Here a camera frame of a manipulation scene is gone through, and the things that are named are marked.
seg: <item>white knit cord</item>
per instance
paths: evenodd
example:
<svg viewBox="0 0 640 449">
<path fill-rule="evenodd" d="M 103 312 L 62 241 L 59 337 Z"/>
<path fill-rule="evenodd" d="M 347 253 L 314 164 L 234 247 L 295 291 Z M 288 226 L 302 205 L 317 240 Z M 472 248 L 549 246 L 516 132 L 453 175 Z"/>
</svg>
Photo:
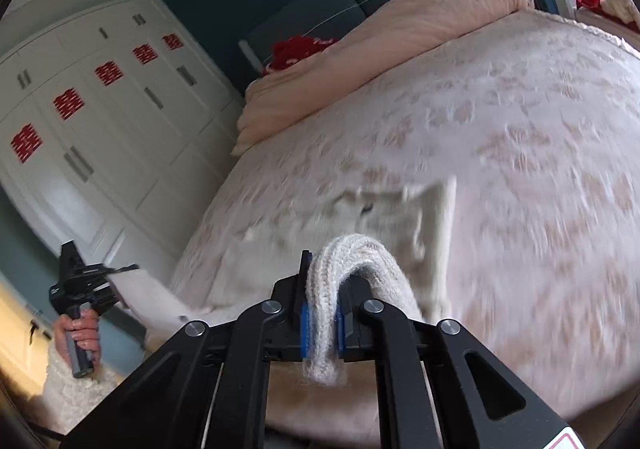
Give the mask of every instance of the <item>white knit cord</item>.
<svg viewBox="0 0 640 449">
<path fill-rule="evenodd" d="M 306 279 L 313 328 L 305 374 L 320 384 L 335 385 L 339 381 L 335 339 L 338 289 L 358 269 L 365 269 L 359 275 L 369 281 L 374 297 L 400 308 L 410 319 L 422 321 L 406 276 L 379 241 L 360 234 L 333 239 L 314 258 Z"/>
</svg>

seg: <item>red decoration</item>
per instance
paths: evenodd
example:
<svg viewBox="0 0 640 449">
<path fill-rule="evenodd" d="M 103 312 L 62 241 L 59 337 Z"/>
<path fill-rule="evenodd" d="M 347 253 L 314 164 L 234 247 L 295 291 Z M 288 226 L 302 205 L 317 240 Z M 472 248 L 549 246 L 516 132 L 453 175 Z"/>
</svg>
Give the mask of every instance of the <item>red decoration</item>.
<svg viewBox="0 0 640 449">
<path fill-rule="evenodd" d="M 68 119 L 71 115 L 73 115 L 78 109 L 84 106 L 84 102 L 78 92 L 71 88 L 70 90 L 66 90 L 62 95 L 57 96 L 53 101 L 53 105 L 56 106 L 62 120 Z"/>
<path fill-rule="evenodd" d="M 138 61 L 140 61 L 143 64 L 147 64 L 154 59 L 158 59 L 158 54 L 148 44 L 143 44 L 138 48 L 134 48 L 133 54 L 138 58 Z"/>
<path fill-rule="evenodd" d="M 102 66 L 98 66 L 95 69 L 95 74 L 100 77 L 100 80 L 105 86 L 109 86 L 109 84 L 113 84 L 116 80 L 122 77 L 122 71 L 118 67 L 116 63 L 113 61 L 109 61 Z"/>
<path fill-rule="evenodd" d="M 337 41 L 338 39 L 323 40 L 318 37 L 296 35 L 286 41 L 277 42 L 273 45 L 273 61 L 265 67 L 264 75 L 286 70 L 303 59 L 326 50 Z"/>
<path fill-rule="evenodd" d="M 184 46 L 184 44 L 182 44 L 182 41 L 180 41 L 180 38 L 176 34 L 165 35 L 162 40 L 169 47 L 169 50 L 175 50 Z"/>
<path fill-rule="evenodd" d="M 14 148 L 15 154 L 18 156 L 20 163 L 25 163 L 33 152 L 42 145 L 42 139 L 33 129 L 33 125 L 27 124 L 22 128 L 20 133 L 14 136 L 11 141 L 11 147 Z"/>
</svg>

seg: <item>white wardrobe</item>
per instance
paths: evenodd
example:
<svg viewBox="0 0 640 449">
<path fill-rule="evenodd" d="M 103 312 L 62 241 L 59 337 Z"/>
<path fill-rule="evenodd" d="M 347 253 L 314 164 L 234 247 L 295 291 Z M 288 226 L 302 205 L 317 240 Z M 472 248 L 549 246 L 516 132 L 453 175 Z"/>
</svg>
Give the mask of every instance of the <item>white wardrobe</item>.
<svg viewBox="0 0 640 449">
<path fill-rule="evenodd" d="M 160 0 L 60 22 L 0 63 L 0 181 L 56 254 L 167 282 L 226 175 L 238 93 Z"/>
</svg>

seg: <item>person's hand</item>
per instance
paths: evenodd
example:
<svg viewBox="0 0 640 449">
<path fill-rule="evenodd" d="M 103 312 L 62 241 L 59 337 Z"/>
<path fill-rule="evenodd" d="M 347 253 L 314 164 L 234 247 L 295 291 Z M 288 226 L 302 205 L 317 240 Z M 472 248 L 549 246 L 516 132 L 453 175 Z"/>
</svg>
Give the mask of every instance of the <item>person's hand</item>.
<svg viewBox="0 0 640 449">
<path fill-rule="evenodd" d="M 94 352 L 94 366 L 100 364 L 100 334 L 98 333 L 98 314 L 93 309 L 82 310 L 80 319 L 72 319 L 68 315 L 61 315 L 53 324 L 56 351 L 71 366 L 69 352 L 66 349 L 65 332 L 71 332 L 73 340 L 78 342 L 83 350 Z"/>
</svg>

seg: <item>warning sticker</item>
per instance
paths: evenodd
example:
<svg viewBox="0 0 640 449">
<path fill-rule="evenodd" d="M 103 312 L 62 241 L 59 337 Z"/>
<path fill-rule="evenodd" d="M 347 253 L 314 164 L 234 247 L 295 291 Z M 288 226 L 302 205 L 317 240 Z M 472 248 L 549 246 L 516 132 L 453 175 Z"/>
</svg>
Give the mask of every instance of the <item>warning sticker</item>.
<svg viewBox="0 0 640 449">
<path fill-rule="evenodd" d="M 562 429 L 544 449 L 584 449 L 584 445 L 570 427 Z"/>
</svg>

